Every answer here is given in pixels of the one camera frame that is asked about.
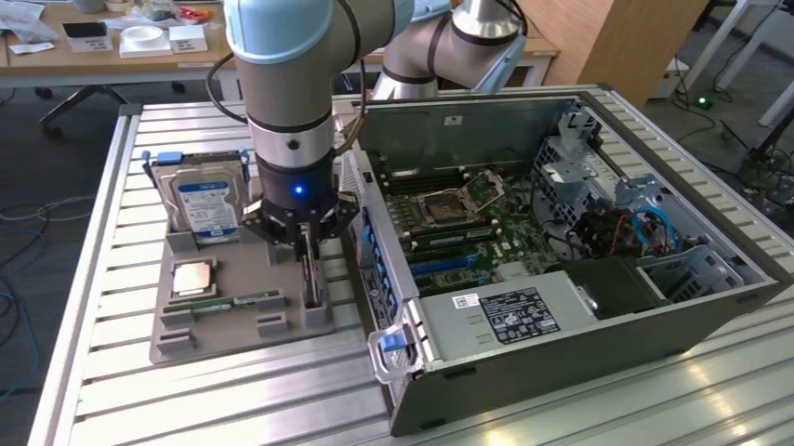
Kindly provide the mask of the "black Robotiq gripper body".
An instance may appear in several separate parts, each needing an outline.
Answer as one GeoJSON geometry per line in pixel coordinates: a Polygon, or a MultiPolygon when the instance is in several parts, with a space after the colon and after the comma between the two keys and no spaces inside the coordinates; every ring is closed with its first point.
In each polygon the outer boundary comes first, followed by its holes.
{"type": "Polygon", "coordinates": [[[262,202],[295,210],[308,225],[311,217],[324,214],[338,202],[332,164],[334,158],[323,157],[306,167],[287,168],[256,157],[262,202]]]}

